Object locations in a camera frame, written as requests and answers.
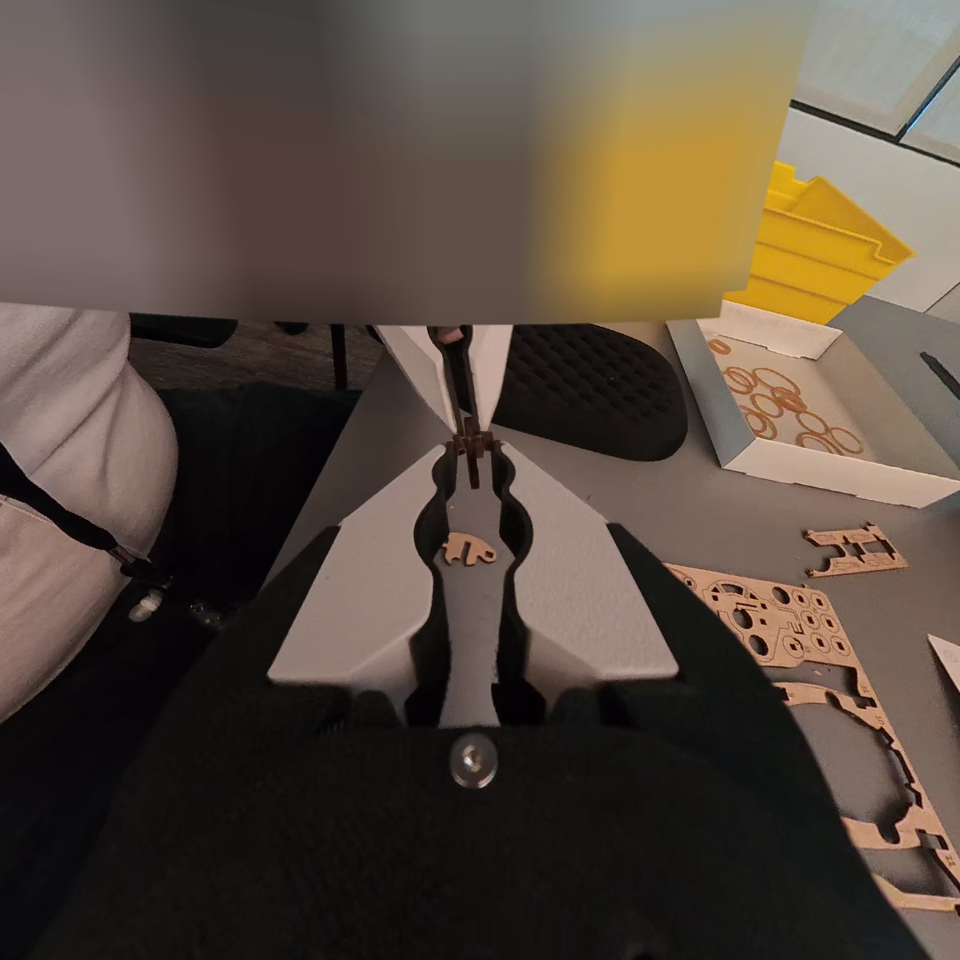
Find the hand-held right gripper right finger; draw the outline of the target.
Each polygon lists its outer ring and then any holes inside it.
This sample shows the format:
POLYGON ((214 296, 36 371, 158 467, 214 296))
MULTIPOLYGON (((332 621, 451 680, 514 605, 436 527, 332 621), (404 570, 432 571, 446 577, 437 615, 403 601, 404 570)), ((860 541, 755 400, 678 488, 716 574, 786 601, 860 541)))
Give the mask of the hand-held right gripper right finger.
POLYGON ((511 556, 490 685, 498 725, 537 726, 570 690, 675 679, 606 518, 508 442, 494 444, 490 468, 511 556))

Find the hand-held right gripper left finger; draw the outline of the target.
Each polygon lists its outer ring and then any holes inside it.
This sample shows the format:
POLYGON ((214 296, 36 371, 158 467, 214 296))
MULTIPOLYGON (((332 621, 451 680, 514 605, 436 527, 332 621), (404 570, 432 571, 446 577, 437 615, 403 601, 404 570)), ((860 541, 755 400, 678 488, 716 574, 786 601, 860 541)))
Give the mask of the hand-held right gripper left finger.
POLYGON ((273 684, 380 691, 408 725, 439 725, 451 646, 436 558, 456 480, 448 442, 341 521, 270 665, 273 684))

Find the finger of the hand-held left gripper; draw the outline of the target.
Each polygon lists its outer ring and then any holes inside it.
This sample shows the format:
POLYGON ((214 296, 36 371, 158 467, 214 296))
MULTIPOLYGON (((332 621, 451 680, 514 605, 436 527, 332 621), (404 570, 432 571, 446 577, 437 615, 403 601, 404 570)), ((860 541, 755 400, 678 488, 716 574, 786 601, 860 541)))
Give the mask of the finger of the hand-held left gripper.
POLYGON ((377 325, 375 332, 423 402, 453 436, 460 435, 460 407, 445 350, 428 326, 377 325))
POLYGON ((514 327, 462 325, 459 343, 459 399, 480 434, 490 432, 501 396, 514 327))

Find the small wooden model assembly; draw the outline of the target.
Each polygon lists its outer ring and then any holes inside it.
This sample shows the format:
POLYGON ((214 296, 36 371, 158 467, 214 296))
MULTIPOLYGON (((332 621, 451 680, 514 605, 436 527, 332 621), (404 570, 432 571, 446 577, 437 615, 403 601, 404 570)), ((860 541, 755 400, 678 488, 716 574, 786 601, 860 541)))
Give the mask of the small wooden model assembly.
POLYGON ((495 437, 491 430, 480 429, 475 415, 467 415, 451 442, 457 455, 465 457, 467 477, 473 490, 481 488, 479 462, 495 446, 495 437))

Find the small notched wooden part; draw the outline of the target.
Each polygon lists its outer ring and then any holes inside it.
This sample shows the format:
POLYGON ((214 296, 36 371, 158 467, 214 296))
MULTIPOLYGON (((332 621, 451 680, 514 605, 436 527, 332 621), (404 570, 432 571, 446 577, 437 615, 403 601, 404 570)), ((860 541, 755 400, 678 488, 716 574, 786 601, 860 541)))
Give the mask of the small notched wooden part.
POLYGON ((472 568, 477 564, 495 563, 498 551, 476 534, 451 531, 442 546, 442 558, 449 566, 460 563, 472 568))

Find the wooden parts sheet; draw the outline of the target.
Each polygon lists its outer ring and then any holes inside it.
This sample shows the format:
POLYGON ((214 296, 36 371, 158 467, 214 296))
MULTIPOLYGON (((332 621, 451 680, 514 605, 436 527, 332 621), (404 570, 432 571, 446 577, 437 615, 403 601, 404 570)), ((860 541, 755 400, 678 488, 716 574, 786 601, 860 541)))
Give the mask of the wooden parts sheet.
POLYGON ((948 880, 952 888, 950 894, 906 892, 879 874, 873 875, 876 885, 896 909, 957 915, 958 850, 916 774, 829 597, 808 585, 762 581, 675 564, 667 568, 713 610, 762 669, 794 671, 810 666, 851 673, 851 693, 801 680, 775 681, 774 687, 789 708, 833 709, 879 736, 903 774, 908 804, 904 814, 892 825, 891 838, 875 822, 842 816, 848 838, 860 852, 925 852, 948 880))

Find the black mesh wrist rest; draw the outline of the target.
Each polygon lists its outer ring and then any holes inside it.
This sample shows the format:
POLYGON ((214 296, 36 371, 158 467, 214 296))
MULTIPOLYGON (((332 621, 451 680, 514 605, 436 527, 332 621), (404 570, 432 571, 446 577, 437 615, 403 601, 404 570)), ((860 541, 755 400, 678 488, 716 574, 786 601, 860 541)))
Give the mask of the black mesh wrist rest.
POLYGON ((515 326, 493 422, 632 462, 666 460, 689 430, 666 357, 591 324, 515 326))

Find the white cardboard tray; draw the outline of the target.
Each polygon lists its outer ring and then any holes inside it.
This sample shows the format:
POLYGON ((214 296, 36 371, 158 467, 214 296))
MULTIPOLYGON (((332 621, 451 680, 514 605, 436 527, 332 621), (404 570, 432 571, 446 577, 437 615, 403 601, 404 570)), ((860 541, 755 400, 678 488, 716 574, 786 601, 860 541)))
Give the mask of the white cardboard tray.
POLYGON ((717 318, 670 320, 667 330, 724 469, 914 508, 958 492, 958 466, 839 329, 734 305, 717 318), (714 362, 709 333, 750 344, 756 364, 782 365, 857 433, 866 456, 755 437, 714 362))

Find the pile of tan rubber bands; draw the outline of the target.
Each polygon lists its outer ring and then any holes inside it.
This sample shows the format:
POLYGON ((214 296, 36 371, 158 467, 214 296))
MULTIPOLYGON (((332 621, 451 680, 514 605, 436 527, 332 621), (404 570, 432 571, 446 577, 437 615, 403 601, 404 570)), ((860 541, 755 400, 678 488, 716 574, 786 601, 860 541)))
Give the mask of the pile of tan rubber bands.
POLYGON ((783 365, 755 363, 747 342, 708 333, 706 343, 754 437, 840 457, 866 456, 867 443, 858 433, 783 365))

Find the stack of yellow plastic bins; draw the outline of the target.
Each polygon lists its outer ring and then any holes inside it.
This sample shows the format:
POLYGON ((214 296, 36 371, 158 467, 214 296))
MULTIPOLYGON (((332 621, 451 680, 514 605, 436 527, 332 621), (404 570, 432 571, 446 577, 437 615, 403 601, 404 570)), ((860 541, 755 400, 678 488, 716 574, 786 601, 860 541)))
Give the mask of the stack of yellow plastic bins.
POLYGON ((915 252, 822 176, 774 162, 746 288, 724 301, 827 325, 915 252))

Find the instruction booklet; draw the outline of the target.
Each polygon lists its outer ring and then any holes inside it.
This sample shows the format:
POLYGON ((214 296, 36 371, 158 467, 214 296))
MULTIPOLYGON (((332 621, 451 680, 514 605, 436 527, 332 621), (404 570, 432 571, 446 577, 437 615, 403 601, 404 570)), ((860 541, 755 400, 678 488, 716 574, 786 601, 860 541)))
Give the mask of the instruction booklet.
POLYGON ((933 633, 927 635, 928 644, 950 683, 959 694, 960 690, 960 647, 933 633))

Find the black flat strip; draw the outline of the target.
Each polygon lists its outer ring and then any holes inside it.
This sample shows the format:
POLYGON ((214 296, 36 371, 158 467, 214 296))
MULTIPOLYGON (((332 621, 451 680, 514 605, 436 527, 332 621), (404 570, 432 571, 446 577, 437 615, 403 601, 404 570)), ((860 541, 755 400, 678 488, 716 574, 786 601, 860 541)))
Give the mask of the black flat strip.
POLYGON ((943 387, 959 402, 959 379, 933 354, 927 351, 921 351, 919 357, 923 363, 928 366, 931 373, 938 378, 943 387))

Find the frosted glass window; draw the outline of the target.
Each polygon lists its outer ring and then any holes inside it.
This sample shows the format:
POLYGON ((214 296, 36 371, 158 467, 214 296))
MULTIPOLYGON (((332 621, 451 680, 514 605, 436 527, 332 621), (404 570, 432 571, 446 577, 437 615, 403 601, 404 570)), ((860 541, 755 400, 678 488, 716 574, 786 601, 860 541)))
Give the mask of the frosted glass window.
POLYGON ((959 3, 819 2, 791 106, 959 163, 959 3))

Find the long wooden frame scrap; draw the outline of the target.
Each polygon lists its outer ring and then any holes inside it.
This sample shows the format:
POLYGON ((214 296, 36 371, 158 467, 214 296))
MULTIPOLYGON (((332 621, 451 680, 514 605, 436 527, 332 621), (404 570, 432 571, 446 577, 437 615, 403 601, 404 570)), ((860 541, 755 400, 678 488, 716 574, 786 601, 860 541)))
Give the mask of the long wooden frame scrap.
POLYGON ((807 570, 809 578, 827 579, 910 568, 908 560, 874 523, 844 530, 804 531, 802 535, 812 546, 834 550, 834 555, 826 558, 820 568, 807 570))

